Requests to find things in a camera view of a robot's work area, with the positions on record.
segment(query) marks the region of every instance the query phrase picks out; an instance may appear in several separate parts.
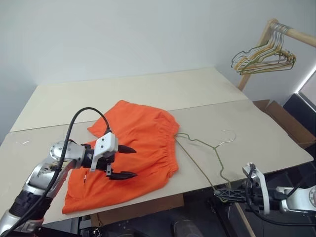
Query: orange shorts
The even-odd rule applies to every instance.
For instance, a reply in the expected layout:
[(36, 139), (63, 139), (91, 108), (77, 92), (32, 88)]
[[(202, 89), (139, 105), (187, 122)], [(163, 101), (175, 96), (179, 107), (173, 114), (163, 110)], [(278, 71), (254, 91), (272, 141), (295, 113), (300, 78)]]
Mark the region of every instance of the orange shorts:
[[(63, 213), (96, 209), (137, 198), (162, 188), (178, 170), (174, 138), (179, 125), (162, 109), (117, 102), (105, 113), (118, 143), (132, 147), (137, 153), (116, 153), (114, 172), (131, 171), (138, 176), (127, 180), (109, 180), (100, 170), (87, 168), (72, 171)], [(102, 118), (88, 130), (96, 137), (105, 131)]]

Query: clothes hanger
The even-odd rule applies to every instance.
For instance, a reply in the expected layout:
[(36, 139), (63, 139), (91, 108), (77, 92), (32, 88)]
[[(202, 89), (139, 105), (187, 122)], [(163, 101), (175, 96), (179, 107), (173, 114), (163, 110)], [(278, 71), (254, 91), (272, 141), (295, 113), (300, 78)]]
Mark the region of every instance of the clothes hanger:
[[(272, 37), (270, 38), (272, 40), (269, 40), (266, 45), (267, 47), (260, 48), (259, 52), (254, 51), (246, 60), (243, 59), (241, 63), (239, 63), (236, 71), (240, 72), (241, 75), (284, 71), (293, 68), (296, 61), (295, 55), (291, 54), (289, 51), (282, 50), (284, 34), (288, 30), (288, 27), (274, 24), (272, 28), (274, 29)], [(264, 62), (266, 58), (274, 55), (278, 55), (279, 60)]]
[(229, 131), (229, 132), (232, 132), (232, 133), (234, 134), (234, 138), (231, 139), (231, 140), (225, 141), (225, 142), (221, 142), (220, 144), (218, 144), (217, 147), (223, 145), (224, 143), (229, 143), (229, 142), (233, 142), (234, 140), (236, 140), (237, 135), (236, 135), (236, 133), (235, 133), (233, 130), (230, 130), (230, 129), (223, 130), (223, 132), (228, 132), (228, 131)]
[(268, 40), (268, 42), (265, 45), (254, 47), (254, 48), (250, 49), (245, 54), (238, 53), (237, 55), (239, 57), (237, 57), (237, 58), (234, 57), (233, 58), (233, 59), (235, 59), (234, 64), (232, 64), (234, 69), (237, 71), (242, 63), (246, 62), (246, 64), (247, 64), (248, 60), (252, 59), (252, 57), (251, 57), (252, 55), (257, 55), (256, 52), (263, 52), (263, 51), (266, 51), (268, 49), (271, 49), (273, 47), (273, 45), (275, 44), (275, 40), (276, 40), (276, 37), (277, 37), (276, 34), (277, 33), (275, 31), (273, 31), (270, 39)]

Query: table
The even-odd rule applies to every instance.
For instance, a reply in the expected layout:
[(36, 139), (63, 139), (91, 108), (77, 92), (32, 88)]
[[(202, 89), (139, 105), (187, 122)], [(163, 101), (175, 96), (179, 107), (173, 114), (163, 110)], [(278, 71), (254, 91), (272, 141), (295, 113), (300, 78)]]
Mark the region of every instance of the table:
[[(244, 99), (247, 97), (215, 68), (39, 85), (11, 132), (68, 124), (83, 107), (105, 112), (119, 100), (169, 111)], [(76, 122), (98, 118), (96, 113), (85, 112)]]
[[(223, 174), (231, 181), (245, 178), (241, 168), (249, 161), (267, 173), (313, 160), (279, 125), (248, 99), (173, 110), (170, 113), (180, 124), (180, 132), (186, 132), (193, 138), (213, 145), (231, 139), (232, 134), (222, 130), (231, 129), (236, 133), (235, 141), (218, 148), (225, 166)], [(86, 130), (92, 124), (91, 121), (75, 124), (71, 138), (78, 143), (95, 139)], [(5, 167), (0, 174), (3, 180), (0, 212), (4, 212), (12, 205), (30, 171), (47, 156), (48, 149), (53, 143), (64, 139), (67, 128), (67, 125), (59, 125), (11, 132), (6, 136), (0, 147), (2, 167)], [(220, 164), (211, 149), (184, 138), (179, 138), (179, 141), (203, 167), (214, 185), (225, 183), (218, 175)], [(63, 215), (61, 210), (67, 191), (67, 183), (64, 183), (45, 215), (45, 223), (209, 187), (208, 181), (178, 145), (176, 157), (179, 170), (162, 189), (113, 206)]]

